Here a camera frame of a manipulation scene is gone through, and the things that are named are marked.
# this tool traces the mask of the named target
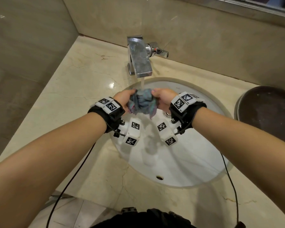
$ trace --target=black wrist strap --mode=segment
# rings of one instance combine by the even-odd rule
[[[189,105],[184,112],[179,112],[178,109],[171,103],[169,110],[171,111],[171,118],[177,122],[181,122],[181,126],[177,128],[180,134],[183,134],[186,129],[192,128],[192,121],[195,117],[196,112],[201,108],[206,107],[207,105],[204,102],[196,102],[192,105]]]
[[[88,111],[88,113],[97,113],[105,120],[107,124],[107,129],[105,133],[109,133],[110,131],[112,131],[112,129],[117,130],[121,123],[121,116],[125,113],[125,110],[123,109],[122,105],[116,100],[115,102],[120,106],[120,108],[111,112],[110,114],[107,114],[101,107],[98,107],[96,105],[92,106]]]

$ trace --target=person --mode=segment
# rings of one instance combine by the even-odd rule
[[[113,98],[126,112],[135,90]],[[154,89],[158,108],[169,112],[177,95]],[[262,190],[285,214],[285,142],[253,126],[201,107],[192,127]],[[28,227],[57,186],[106,131],[95,112],[54,129],[0,162],[0,227]]]

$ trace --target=wrist strap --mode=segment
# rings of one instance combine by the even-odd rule
[[[181,126],[177,128],[180,134],[183,134],[186,129],[192,128],[192,121],[201,107],[207,107],[204,99],[187,92],[180,93],[171,101],[169,107],[171,118],[175,122],[181,122]]]
[[[91,106],[88,113],[95,112],[99,114],[106,122],[107,129],[105,133],[117,130],[121,123],[121,116],[125,113],[122,105],[111,97],[106,97]]]

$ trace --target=faucet handle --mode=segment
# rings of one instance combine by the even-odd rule
[[[148,56],[151,57],[152,55],[159,55],[161,57],[167,58],[169,56],[169,52],[158,47],[157,42],[150,42],[146,44],[146,50]]]

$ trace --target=black pants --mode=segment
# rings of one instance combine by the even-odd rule
[[[196,228],[190,221],[170,211],[161,212],[158,209],[149,209],[147,212],[137,212],[134,207],[122,209],[122,214],[98,223],[93,228],[122,227],[122,228],[145,228],[145,227],[169,227],[169,228]]]

